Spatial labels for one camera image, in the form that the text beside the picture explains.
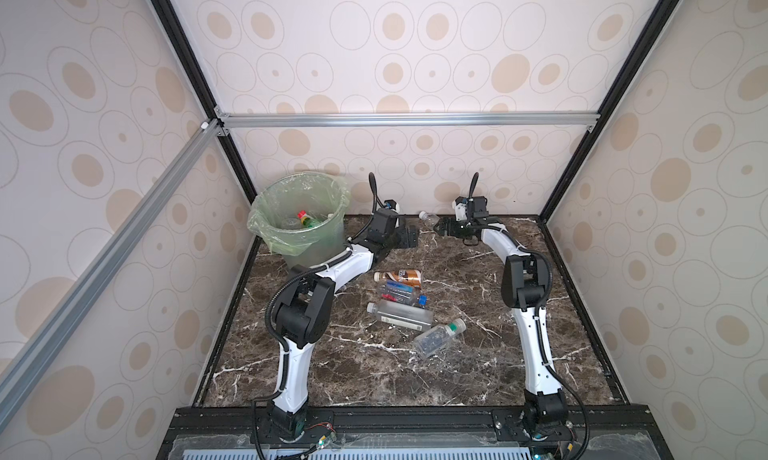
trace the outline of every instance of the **wallpaper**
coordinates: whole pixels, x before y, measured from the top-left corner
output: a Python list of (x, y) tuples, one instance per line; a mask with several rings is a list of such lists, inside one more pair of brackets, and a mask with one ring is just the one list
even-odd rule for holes
[(379, 197), (404, 214), (451, 214), (475, 172), (476, 194), (492, 214), (542, 211), (584, 136), (585, 126), (265, 128), (233, 130), (246, 168), (264, 191), (275, 180), (304, 170), (344, 177), (352, 192), (348, 212), (371, 211), (368, 173)]
[(657, 0), (175, 0), (235, 113), (588, 110)]
[(768, 452), (768, 0), (684, 0), (550, 222), (677, 460)]
[(145, 0), (0, 0), (0, 373), (198, 129)]
[(213, 142), (0, 435), (1, 460), (155, 458), (254, 238)]

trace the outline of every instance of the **white bottle label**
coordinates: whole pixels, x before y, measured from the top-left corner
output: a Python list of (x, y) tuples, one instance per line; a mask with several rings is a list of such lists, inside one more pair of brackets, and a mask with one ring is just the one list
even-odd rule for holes
[(404, 322), (404, 321), (398, 320), (398, 319), (391, 319), (388, 316), (383, 316), (382, 317), (382, 322), (384, 322), (384, 323), (391, 323), (393, 325), (398, 325), (398, 326), (404, 326), (407, 329), (414, 329), (414, 330), (418, 330), (418, 331), (422, 331), (423, 330), (421, 325), (417, 325), (415, 323), (410, 323), (410, 322)]

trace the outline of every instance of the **horizontal metal bar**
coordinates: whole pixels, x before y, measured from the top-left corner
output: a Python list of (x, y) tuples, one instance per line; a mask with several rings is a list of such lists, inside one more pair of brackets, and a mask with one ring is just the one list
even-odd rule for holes
[(514, 111), (426, 114), (223, 114), (225, 128), (394, 127), (441, 125), (594, 125), (596, 111)]
[(206, 129), (198, 130), (187, 142), (90, 267), (78, 278), (61, 305), (27, 342), (18, 361), (12, 364), (13, 367), (9, 367), (11, 371), (0, 383), (0, 432), (8, 426), (26, 397), (56, 359), (56, 355), (64, 348), (82, 319), (165, 207), (168, 199), (187, 177), (210, 140), (221, 132), (215, 119), (208, 120), (203, 126)]

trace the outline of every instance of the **green plastic bag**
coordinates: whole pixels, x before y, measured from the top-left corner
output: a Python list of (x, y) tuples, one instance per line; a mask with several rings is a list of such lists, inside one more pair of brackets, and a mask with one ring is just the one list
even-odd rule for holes
[[(320, 243), (321, 255), (328, 255), (320, 263), (343, 250), (344, 213), (349, 205), (350, 190), (344, 179), (317, 172), (289, 175), (256, 196), (248, 230), (261, 236), (271, 252), (284, 256), (302, 255)], [(284, 230), (283, 221), (296, 218), (302, 210), (323, 222), (312, 228)]]

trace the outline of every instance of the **brown marble surface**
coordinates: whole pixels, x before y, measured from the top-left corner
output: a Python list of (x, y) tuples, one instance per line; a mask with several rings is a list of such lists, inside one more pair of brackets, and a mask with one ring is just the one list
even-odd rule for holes
[[(532, 220), (504, 218), (515, 238), (548, 254)], [(360, 218), (346, 219), (357, 232)], [(314, 406), (522, 405), (525, 370), (518, 328), (501, 300), (503, 264), (484, 244), (464, 246), (422, 227), (417, 249), (394, 250), (377, 270), (416, 268), (424, 275), (427, 308), (440, 323), (455, 318), (467, 330), (449, 348), (419, 359), (410, 341), (418, 334), (378, 322), (366, 312), (376, 301), (367, 273), (337, 293), (331, 322), (310, 368)], [(240, 308), (212, 378), (206, 406), (243, 406), (275, 387), (277, 342), (264, 330), (264, 307), (286, 278), (279, 255), (262, 245)], [(548, 303), (548, 333), (555, 369), (584, 403), (612, 403), (608, 384), (557, 271)]]

